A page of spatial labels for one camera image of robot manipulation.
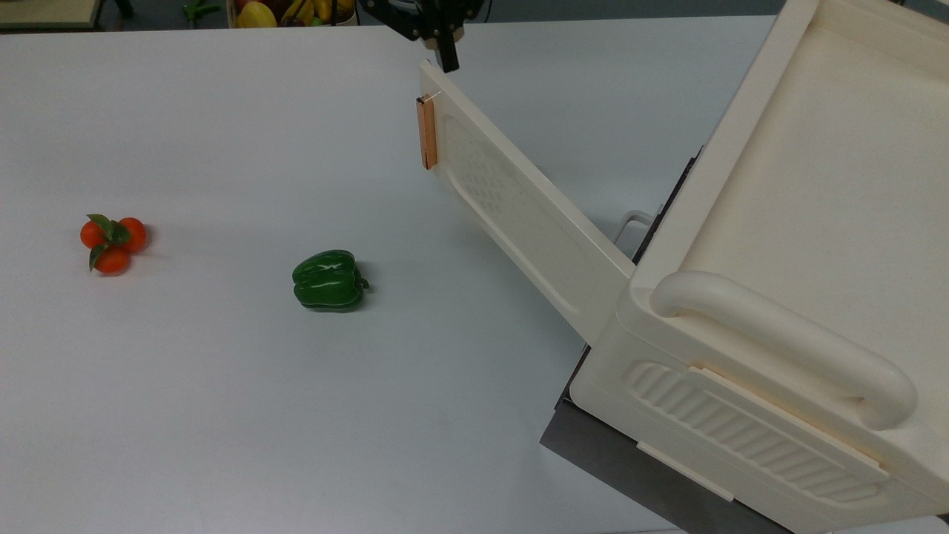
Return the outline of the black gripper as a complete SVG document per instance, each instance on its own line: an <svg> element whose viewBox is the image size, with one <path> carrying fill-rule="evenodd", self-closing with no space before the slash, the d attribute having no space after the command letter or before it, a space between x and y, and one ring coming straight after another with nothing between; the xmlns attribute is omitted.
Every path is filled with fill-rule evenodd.
<svg viewBox="0 0 949 534"><path fill-rule="evenodd" d="M360 1L370 17L410 41L436 39L437 63L443 72L460 68L457 41L464 24L477 19L485 1Z"/></svg>

